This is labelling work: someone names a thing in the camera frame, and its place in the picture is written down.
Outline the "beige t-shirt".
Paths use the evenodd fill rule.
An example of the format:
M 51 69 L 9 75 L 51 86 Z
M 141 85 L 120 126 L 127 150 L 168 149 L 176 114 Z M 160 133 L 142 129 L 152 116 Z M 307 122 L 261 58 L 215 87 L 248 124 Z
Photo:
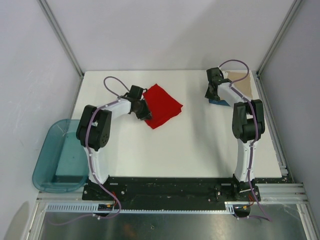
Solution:
M 225 79 L 229 79 L 232 82 L 235 82 L 236 80 L 243 78 L 247 74 L 246 72 L 239 71 L 223 71 L 222 73 Z M 250 75 L 248 75 L 241 81 L 235 82 L 232 86 L 234 88 L 237 88 L 237 90 L 243 93 L 243 95 L 251 99 L 253 98 Z

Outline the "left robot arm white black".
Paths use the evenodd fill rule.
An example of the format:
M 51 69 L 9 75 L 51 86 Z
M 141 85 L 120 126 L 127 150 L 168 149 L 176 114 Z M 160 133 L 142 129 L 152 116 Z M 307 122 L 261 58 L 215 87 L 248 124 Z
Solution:
M 152 112 L 143 97 L 147 89 L 132 85 L 124 95 L 116 100 L 96 107 L 86 105 L 82 112 L 76 138 L 85 149 L 89 167 L 89 179 L 96 185 L 93 194 L 100 200 L 110 196 L 111 188 L 104 184 L 109 178 L 107 161 L 104 159 L 104 148 L 111 135 L 112 122 L 121 116 L 134 113 L 141 121 L 151 120 Z

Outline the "red t-shirt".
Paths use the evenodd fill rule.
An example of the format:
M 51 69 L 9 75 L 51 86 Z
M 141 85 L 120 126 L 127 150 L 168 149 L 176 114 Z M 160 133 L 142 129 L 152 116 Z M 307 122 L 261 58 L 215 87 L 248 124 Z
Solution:
M 151 86 L 143 97 L 152 115 L 152 118 L 145 122 L 153 130 L 182 112 L 183 105 L 158 84 Z

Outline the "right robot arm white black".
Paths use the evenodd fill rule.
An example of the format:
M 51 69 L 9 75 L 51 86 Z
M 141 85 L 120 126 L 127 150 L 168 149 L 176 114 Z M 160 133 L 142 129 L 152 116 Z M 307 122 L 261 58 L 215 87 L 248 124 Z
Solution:
M 251 99 L 225 78 L 219 67 L 206 71 L 208 87 L 205 98 L 215 103 L 225 101 L 233 108 L 231 129 L 237 139 L 237 164 L 233 174 L 235 185 L 231 196 L 242 201 L 254 186 L 255 151 L 265 132 L 264 107 L 260 99 Z

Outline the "blue t-shirt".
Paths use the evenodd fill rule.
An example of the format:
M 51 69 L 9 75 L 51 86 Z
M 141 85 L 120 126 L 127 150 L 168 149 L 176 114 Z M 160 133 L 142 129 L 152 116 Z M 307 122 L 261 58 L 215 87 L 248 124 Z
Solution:
M 230 106 L 225 100 L 217 101 L 217 100 L 209 99 L 208 102 L 210 104 L 218 105 L 218 106 L 227 106 L 227 107 Z

